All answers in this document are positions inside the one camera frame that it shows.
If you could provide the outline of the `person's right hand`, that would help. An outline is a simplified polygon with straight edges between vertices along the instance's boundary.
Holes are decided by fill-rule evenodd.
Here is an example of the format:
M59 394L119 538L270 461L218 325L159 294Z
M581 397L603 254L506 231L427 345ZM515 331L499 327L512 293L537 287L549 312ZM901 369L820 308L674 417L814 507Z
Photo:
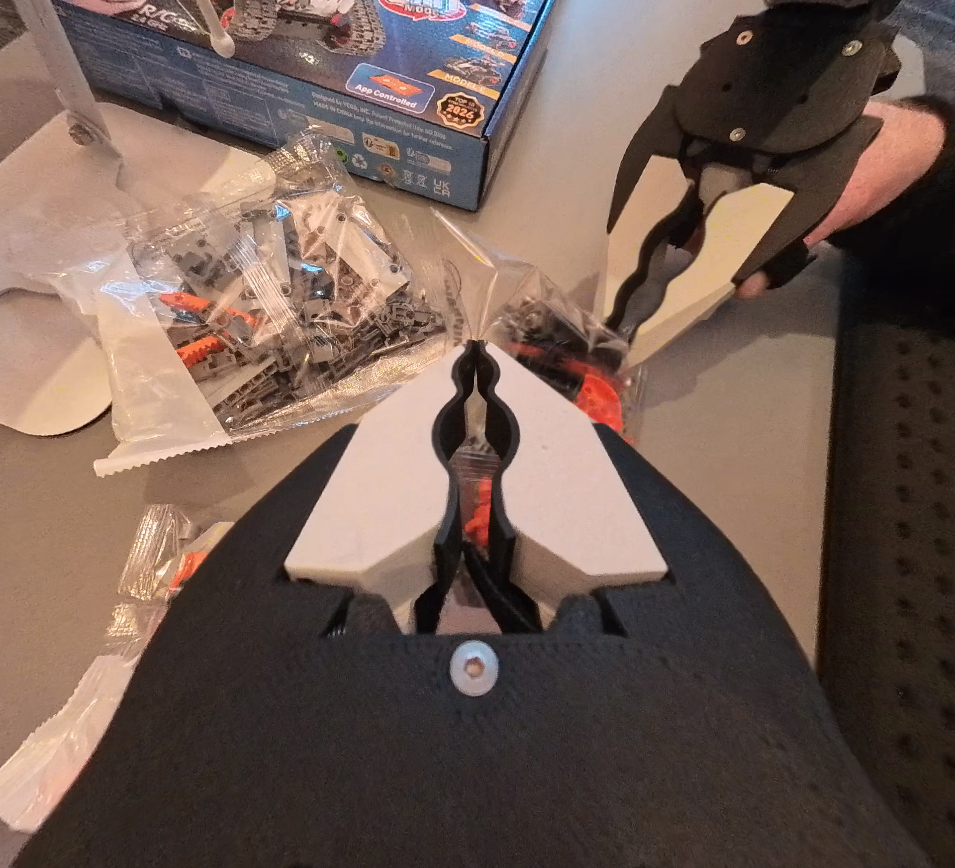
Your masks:
M940 155L947 125L936 110L911 101L869 101L866 115L880 121L832 211L805 238L809 249L877 215L921 179Z

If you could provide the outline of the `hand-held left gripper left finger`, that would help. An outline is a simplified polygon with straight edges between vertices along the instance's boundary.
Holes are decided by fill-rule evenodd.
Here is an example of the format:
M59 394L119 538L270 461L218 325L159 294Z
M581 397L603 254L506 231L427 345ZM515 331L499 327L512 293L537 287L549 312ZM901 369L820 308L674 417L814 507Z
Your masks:
M286 557L292 579L358 591L448 587L461 552L451 459L467 434L474 343L369 410Z

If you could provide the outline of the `blue robot kit box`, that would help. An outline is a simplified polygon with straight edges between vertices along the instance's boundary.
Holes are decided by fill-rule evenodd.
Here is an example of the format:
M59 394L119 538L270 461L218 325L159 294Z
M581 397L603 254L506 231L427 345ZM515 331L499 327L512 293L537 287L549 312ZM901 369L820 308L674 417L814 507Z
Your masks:
M353 174L475 211L556 0L53 0L98 89L278 148L315 126Z

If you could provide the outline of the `person's right forearm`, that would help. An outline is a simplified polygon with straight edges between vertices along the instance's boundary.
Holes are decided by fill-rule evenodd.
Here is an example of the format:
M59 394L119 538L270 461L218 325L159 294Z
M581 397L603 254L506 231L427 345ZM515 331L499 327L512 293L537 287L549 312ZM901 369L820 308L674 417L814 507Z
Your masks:
M826 239L875 275L898 286L953 280L953 107L935 96L904 98L938 111L947 125L942 151L929 171L874 217Z

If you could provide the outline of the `clear bag of orange parts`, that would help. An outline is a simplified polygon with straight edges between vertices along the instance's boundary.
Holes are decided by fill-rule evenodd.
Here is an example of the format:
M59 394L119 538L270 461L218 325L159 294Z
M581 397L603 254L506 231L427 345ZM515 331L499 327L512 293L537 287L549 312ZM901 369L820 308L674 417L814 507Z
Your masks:
M200 525L172 504L150 504L139 519L119 578L100 653L69 699L27 736L1 768L2 825L36 832L101 741L137 662L173 599L232 528Z

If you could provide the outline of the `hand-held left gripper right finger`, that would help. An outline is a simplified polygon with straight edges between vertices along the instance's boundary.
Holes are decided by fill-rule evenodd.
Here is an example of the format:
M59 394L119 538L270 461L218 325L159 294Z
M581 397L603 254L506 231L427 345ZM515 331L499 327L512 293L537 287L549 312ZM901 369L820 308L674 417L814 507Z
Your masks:
M668 566L603 436L574 404L494 344L479 344L485 429L500 456L489 560L527 596L572 596L662 579Z

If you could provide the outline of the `large clear parts bag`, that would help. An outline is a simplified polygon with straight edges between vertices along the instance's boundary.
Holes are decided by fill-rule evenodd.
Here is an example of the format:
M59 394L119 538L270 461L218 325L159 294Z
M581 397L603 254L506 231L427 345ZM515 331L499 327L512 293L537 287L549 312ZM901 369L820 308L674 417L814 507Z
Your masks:
M639 381L623 364L622 342L571 301L543 272L468 235L436 210L431 232L443 265L447 309L455 336L477 347L474 390L466 404L467 434L451 459L460 487L464 559L484 579L495 576L489 557L493 483L501 463L486 435L486 403L478 389L479 344L502 349L519 364L621 439Z

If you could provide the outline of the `white book stand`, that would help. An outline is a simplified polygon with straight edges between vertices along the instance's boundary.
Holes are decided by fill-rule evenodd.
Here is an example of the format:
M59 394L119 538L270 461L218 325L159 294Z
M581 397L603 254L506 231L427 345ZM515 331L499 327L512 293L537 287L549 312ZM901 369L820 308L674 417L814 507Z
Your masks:
M2 294L51 293L45 275L106 252L103 222L250 168L244 150L122 106L102 105L51 0L12 0L62 110L2 160ZM2 309L2 426L57 436L98 419L112 395L95 338L49 299Z

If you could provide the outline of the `clear bag of grey beams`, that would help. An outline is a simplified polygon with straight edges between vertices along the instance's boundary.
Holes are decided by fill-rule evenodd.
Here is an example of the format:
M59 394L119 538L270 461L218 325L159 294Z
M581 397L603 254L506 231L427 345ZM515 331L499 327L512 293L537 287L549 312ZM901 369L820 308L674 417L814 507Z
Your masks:
M126 219L93 272L116 447L103 479L373 404L462 342L432 245L388 228L315 126Z

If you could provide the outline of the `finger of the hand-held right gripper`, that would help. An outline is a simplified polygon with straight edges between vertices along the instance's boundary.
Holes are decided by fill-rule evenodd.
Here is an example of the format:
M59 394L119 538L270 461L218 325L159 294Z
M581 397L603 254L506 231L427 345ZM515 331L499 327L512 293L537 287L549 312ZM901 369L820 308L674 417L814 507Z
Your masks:
M663 311L667 256L696 232L702 206L695 182L675 158L651 156L607 235L603 323L629 349L662 349L673 336L651 323Z
M669 281L663 311L651 319L668 326L670 342L729 299L734 277L793 197L789 190L759 183L725 193L713 204L698 254ZM629 349L626 365L637 366L659 350Z

